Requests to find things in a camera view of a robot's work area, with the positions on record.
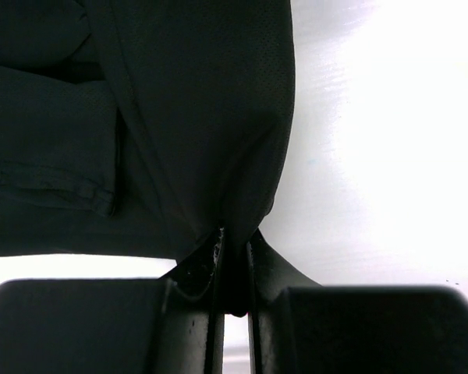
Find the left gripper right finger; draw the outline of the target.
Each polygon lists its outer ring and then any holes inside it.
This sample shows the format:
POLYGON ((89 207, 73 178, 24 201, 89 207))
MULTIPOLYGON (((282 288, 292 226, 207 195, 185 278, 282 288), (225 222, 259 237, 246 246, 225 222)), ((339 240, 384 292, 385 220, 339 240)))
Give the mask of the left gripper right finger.
POLYGON ((468 301, 421 286, 322 286, 260 233, 246 246, 255 373, 468 373, 468 301))

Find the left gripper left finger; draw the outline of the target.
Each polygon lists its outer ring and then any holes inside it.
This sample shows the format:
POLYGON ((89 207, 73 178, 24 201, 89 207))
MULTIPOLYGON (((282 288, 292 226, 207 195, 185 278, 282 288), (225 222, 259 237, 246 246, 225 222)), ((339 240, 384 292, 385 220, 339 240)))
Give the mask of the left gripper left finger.
POLYGON ((0 373, 220 373, 225 232, 158 279, 0 285, 0 373))

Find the black t-shirt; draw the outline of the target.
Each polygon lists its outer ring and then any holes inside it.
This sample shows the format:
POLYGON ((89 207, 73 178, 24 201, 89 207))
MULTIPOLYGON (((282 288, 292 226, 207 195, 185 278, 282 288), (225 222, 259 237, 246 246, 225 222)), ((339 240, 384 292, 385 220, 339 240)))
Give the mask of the black t-shirt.
POLYGON ((222 304, 270 212, 295 102, 288 1, 0 1, 0 256, 184 260, 222 304))

